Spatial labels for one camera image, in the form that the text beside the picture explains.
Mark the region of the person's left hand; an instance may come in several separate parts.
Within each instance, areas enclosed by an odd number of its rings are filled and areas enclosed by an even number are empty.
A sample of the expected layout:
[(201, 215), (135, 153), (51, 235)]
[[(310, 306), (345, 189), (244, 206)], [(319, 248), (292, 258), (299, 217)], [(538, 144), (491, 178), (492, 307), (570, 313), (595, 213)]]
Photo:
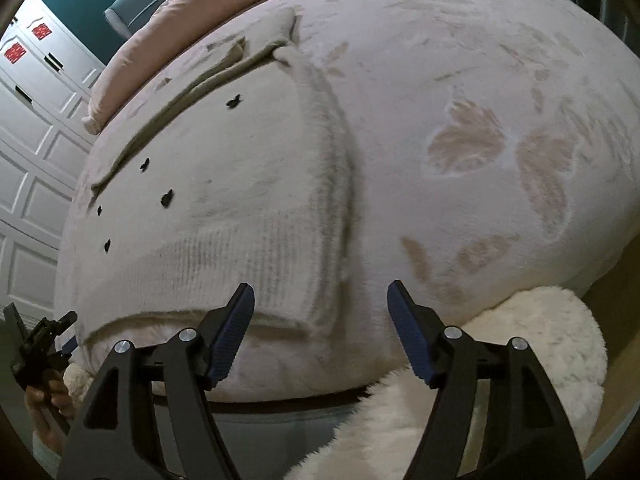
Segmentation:
[(42, 389), (28, 386), (25, 391), (25, 406), (34, 425), (35, 435), (50, 451), (62, 455), (66, 445), (66, 433), (60, 421), (69, 422), (76, 415), (74, 402), (63, 376), (52, 372)]

